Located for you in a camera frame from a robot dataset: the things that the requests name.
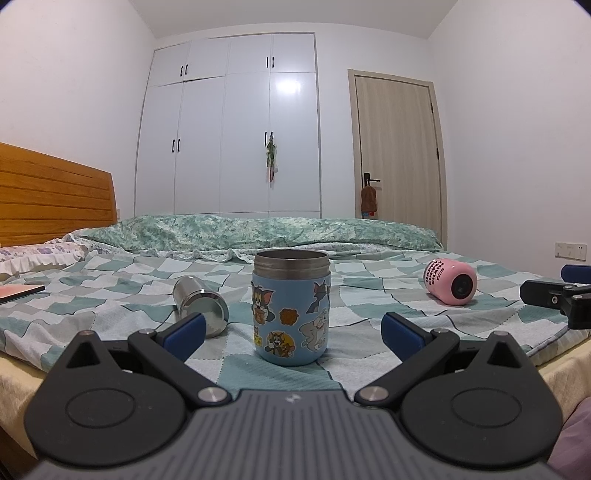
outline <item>blue gripper pad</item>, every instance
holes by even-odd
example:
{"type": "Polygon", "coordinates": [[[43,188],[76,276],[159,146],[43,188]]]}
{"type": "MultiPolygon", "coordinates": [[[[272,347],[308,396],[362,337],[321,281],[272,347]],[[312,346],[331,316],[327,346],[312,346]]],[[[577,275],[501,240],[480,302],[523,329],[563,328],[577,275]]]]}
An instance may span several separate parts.
{"type": "Polygon", "coordinates": [[[591,284],[591,265],[565,265],[560,276],[566,283],[591,284]]]}
{"type": "Polygon", "coordinates": [[[184,362],[205,341],[207,323],[205,317],[198,313],[195,317],[184,319],[161,332],[159,342],[162,347],[184,362]]]}
{"type": "Polygon", "coordinates": [[[427,346],[430,333],[397,313],[382,318],[382,341],[403,362],[427,346]]]}

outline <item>book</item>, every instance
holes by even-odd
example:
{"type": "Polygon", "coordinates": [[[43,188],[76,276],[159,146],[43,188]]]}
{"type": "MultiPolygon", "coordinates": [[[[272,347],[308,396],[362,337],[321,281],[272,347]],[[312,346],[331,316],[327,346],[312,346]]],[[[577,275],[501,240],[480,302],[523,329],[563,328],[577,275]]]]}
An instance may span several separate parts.
{"type": "Polygon", "coordinates": [[[45,290],[45,285],[0,285],[0,303],[45,290]]]}

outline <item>blue cartoon cup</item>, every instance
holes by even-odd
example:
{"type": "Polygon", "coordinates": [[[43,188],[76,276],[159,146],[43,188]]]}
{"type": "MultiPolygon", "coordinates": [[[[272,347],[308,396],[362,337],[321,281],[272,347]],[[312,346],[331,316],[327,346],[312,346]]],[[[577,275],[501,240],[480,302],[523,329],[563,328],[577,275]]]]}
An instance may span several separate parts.
{"type": "Polygon", "coordinates": [[[252,317],[256,351],[272,364],[307,365],[326,350],[330,261],[313,250],[267,250],[255,256],[252,317]]]}

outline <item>electrical outlet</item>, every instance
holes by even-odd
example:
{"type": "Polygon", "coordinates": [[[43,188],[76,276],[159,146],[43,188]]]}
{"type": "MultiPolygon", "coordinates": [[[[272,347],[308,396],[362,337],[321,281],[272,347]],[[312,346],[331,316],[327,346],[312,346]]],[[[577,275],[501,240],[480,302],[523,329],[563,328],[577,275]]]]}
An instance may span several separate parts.
{"type": "Polygon", "coordinates": [[[569,258],[571,260],[586,261],[587,245],[557,242],[554,247],[554,256],[556,258],[569,258]]]}

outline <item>door frame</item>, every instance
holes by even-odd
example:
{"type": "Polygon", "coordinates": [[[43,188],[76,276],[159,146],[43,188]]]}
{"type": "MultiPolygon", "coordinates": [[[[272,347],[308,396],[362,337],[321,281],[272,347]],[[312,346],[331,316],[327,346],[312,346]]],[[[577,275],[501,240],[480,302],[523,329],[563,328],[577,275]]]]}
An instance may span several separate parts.
{"type": "Polygon", "coordinates": [[[439,182],[441,191],[441,243],[447,248],[447,183],[445,172],[445,155],[443,152],[443,136],[441,134],[441,122],[439,120],[439,109],[437,108],[437,99],[435,97],[435,87],[433,82],[411,79],[407,77],[398,77],[385,73],[364,72],[362,70],[348,70],[349,72],[349,93],[351,98],[351,120],[353,123],[353,165],[355,170],[355,216],[361,218],[361,197],[359,192],[363,188],[361,172],[361,133],[359,130],[359,105],[357,99],[357,77],[367,77],[381,80],[394,80],[396,82],[410,83],[420,85],[429,89],[429,96],[433,104],[433,122],[435,126],[435,137],[437,148],[439,149],[439,182]]]}

